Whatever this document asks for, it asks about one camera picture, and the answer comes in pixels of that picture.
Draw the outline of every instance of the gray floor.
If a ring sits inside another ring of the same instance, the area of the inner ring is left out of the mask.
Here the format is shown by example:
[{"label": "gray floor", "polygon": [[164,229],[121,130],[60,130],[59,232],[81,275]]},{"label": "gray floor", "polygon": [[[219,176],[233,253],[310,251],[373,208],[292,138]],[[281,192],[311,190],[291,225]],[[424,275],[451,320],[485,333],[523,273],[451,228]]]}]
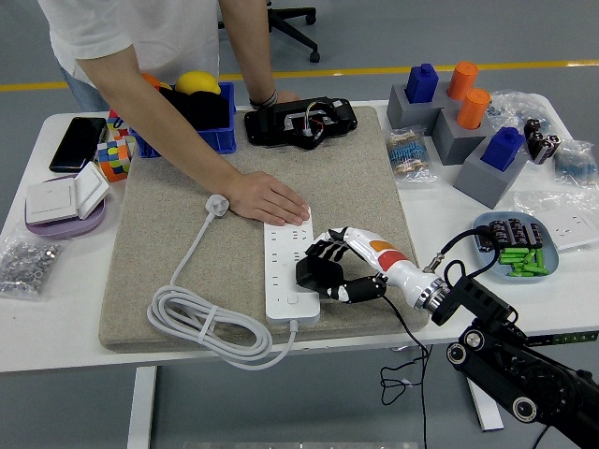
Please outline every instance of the gray floor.
[{"label": "gray floor", "polygon": [[[309,6],[317,6],[316,24],[294,23],[319,44],[320,64],[309,63],[309,51],[275,31],[276,71],[599,59],[599,4],[594,0],[323,0]],[[0,42],[0,84],[61,80],[47,24],[34,0],[0,2]],[[221,43],[222,73],[237,73],[224,32]],[[594,113],[598,75],[596,66],[490,70],[481,72],[476,84],[491,91],[542,94],[574,138],[599,142]],[[451,73],[440,76],[449,80]],[[370,75],[290,78],[278,84],[304,97],[367,100],[387,99],[391,84],[406,80],[407,75]],[[241,83],[236,83],[236,102],[247,104]],[[0,223],[43,121],[77,110],[67,90],[0,92],[0,120],[7,124],[0,137]],[[444,347],[434,348],[427,375],[429,447],[532,447],[542,427],[524,426],[507,413],[502,412],[505,430],[480,431],[466,383],[449,367],[444,352]],[[210,441],[388,441],[423,447],[418,391],[408,391],[388,407],[380,403],[380,368],[399,365],[413,354],[298,355],[260,374],[220,362],[164,367],[158,373],[153,447]],[[599,373],[595,343],[550,348],[548,354]],[[109,368],[1,376],[0,448],[125,448],[134,374],[130,368]],[[416,377],[413,371],[404,376]],[[539,449],[569,447],[575,446],[552,429]]]}]

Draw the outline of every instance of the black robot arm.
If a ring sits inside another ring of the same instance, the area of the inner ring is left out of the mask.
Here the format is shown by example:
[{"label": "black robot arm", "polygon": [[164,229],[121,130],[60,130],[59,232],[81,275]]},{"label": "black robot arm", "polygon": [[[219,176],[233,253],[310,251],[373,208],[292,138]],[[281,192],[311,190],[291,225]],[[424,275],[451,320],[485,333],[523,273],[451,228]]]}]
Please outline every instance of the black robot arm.
[{"label": "black robot arm", "polygon": [[476,310],[472,325],[447,348],[455,369],[519,421],[555,427],[584,449],[598,447],[599,387],[589,372],[528,347],[526,336],[508,320],[512,309],[473,279],[462,277],[446,301]]}]

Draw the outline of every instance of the white t-shirt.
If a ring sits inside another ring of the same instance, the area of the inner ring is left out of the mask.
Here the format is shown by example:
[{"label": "white t-shirt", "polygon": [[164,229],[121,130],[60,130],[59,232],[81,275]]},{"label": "white t-shirt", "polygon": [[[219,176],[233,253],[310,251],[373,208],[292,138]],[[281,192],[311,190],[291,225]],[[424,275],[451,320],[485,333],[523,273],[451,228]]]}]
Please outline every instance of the white t-shirt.
[{"label": "white t-shirt", "polygon": [[141,72],[174,84],[191,70],[218,76],[217,0],[38,0],[58,63],[92,84],[77,63],[133,45]]}]

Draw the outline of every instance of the hand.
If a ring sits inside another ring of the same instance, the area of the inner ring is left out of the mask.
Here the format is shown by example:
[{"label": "hand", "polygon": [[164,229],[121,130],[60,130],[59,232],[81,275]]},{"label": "hand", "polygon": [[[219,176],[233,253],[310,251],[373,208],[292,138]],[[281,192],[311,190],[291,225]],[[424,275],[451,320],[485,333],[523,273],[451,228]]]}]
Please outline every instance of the hand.
[{"label": "hand", "polygon": [[288,103],[290,101],[301,100],[300,96],[295,92],[279,91],[277,92],[277,103]]},{"label": "hand", "polygon": [[237,176],[225,196],[234,212],[269,225],[301,225],[310,218],[301,196],[262,171]]}]

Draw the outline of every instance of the blue plastic bin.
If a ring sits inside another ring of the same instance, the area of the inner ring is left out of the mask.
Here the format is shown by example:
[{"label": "blue plastic bin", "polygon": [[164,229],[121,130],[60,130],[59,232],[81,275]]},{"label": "blue plastic bin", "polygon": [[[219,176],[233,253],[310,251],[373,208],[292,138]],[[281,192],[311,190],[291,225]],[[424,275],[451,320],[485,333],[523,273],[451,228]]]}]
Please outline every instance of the blue plastic bin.
[{"label": "blue plastic bin", "polygon": [[[197,131],[197,133],[208,143],[216,152],[220,154],[230,154],[237,150],[235,143],[235,94],[232,82],[219,82],[221,86],[221,96],[228,100],[228,127],[214,128]],[[160,157],[150,144],[142,136],[130,129],[130,134],[138,142],[140,157]]]}]

